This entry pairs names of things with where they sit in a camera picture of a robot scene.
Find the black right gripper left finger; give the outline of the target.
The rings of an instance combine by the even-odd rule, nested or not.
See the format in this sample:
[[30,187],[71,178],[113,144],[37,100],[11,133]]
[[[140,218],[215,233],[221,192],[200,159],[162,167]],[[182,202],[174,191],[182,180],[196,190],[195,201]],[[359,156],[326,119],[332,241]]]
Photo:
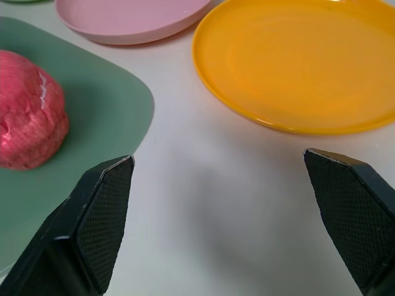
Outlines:
[[133,156],[86,171],[44,220],[0,284],[0,296],[103,296],[122,243]]

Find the yellow round plate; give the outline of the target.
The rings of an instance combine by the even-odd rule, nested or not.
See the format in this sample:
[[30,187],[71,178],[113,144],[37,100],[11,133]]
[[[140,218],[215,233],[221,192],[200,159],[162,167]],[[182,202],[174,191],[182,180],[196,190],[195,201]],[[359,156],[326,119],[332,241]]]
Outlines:
[[383,0],[225,0],[196,28],[192,57],[219,101],[269,128],[395,123],[395,6]]

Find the pink round plate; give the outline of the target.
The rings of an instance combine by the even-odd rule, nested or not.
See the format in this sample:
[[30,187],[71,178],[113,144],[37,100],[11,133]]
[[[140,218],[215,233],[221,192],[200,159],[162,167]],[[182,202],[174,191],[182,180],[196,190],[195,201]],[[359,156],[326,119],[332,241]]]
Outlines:
[[196,23],[214,0],[55,0],[60,20],[100,44],[135,45],[167,38]]

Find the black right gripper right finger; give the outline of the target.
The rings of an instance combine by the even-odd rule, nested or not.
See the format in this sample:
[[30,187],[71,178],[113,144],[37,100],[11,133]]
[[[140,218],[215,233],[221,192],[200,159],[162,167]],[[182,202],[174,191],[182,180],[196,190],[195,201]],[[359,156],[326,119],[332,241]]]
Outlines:
[[395,296],[395,188],[369,164],[304,152],[327,233],[363,296]]

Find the red wrapped meat lump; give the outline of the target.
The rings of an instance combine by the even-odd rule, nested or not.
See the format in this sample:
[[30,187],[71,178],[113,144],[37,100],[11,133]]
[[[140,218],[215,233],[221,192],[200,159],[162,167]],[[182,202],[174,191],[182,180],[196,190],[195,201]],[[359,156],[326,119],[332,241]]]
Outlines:
[[0,168],[39,167],[68,131],[60,84],[26,57],[0,50]]

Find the green square tray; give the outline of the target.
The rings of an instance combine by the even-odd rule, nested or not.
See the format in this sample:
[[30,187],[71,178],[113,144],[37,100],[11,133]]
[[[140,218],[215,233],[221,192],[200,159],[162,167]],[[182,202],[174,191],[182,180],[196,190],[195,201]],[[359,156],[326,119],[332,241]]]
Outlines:
[[70,123],[61,148],[44,165],[0,168],[1,278],[85,171],[137,150],[154,99],[124,68],[21,20],[0,17],[0,49],[25,56],[62,86]]

